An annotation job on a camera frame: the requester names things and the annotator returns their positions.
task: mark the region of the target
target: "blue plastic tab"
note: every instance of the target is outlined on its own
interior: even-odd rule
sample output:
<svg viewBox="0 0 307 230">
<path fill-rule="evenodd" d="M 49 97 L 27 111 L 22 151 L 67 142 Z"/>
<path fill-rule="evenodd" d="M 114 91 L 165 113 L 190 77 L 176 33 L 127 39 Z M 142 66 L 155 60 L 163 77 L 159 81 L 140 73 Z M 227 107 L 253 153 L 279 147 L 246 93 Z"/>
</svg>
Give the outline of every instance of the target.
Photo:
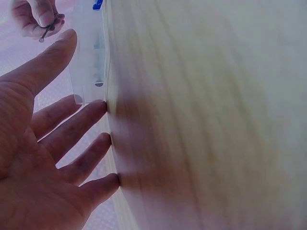
<svg viewBox="0 0 307 230">
<path fill-rule="evenodd" d="M 97 2 L 93 5 L 93 10 L 94 10 L 94 11 L 100 10 L 101 5 L 102 5 L 102 1 L 103 1 L 103 0 L 97 0 Z"/>
</svg>

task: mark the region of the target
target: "hand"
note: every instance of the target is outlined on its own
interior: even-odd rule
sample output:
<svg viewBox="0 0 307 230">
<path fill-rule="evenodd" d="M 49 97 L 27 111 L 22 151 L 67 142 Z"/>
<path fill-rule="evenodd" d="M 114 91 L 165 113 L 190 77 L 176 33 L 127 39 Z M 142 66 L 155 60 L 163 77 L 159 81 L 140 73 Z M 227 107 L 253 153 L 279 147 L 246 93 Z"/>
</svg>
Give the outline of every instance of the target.
<svg viewBox="0 0 307 230">
<path fill-rule="evenodd" d="M 45 28 L 53 23 L 58 10 L 55 0 L 11 0 L 10 11 L 13 20 L 25 37 L 39 38 Z M 64 25 L 65 15 L 59 14 L 52 31 L 46 37 L 56 34 Z"/>
<path fill-rule="evenodd" d="M 116 174 L 79 185 L 109 149 L 101 134 L 71 164 L 55 164 L 106 112 L 96 101 L 53 130 L 80 106 L 73 95 L 33 114 L 34 98 L 68 65 L 73 30 L 44 53 L 0 78 L 0 226 L 2 230 L 80 230 L 118 188 Z"/>
</svg>

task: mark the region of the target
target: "wood grain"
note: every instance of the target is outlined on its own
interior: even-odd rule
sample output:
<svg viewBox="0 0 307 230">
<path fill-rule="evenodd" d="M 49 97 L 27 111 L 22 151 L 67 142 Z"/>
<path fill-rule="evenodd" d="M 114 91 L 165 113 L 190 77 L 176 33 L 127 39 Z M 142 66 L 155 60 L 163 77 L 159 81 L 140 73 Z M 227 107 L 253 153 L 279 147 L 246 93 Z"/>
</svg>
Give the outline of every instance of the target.
<svg viewBox="0 0 307 230">
<path fill-rule="evenodd" d="M 306 229 L 306 3 L 104 4 L 123 229 Z"/>
</svg>

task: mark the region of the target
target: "transparent plastic part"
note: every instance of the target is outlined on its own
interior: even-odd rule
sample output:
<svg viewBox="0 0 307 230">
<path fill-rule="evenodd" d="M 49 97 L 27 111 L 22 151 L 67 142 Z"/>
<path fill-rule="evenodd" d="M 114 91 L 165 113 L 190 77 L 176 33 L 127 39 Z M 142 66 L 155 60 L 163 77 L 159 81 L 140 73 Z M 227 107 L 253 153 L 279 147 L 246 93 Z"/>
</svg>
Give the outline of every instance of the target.
<svg viewBox="0 0 307 230">
<path fill-rule="evenodd" d="M 78 43 L 70 63 L 73 92 L 77 104 L 103 99 L 106 66 L 103 11 L 94 11 L 94 0 L 76 0 L 72 14 L 72 28 Z"/>
</svg>

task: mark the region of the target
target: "wooden panel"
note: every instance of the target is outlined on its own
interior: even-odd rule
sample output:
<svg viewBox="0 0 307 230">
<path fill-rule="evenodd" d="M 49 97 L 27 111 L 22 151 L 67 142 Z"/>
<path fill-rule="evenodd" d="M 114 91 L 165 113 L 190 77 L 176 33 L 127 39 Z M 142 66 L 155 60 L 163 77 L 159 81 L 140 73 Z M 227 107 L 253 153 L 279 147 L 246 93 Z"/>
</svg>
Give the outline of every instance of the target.
<svg viewBox="0 0 307 230">
<path fill-rule="evenodd" d="M 306 4 L 105 8 L 113 155 L 139 228 L 306 229 Z"/>
</svg>

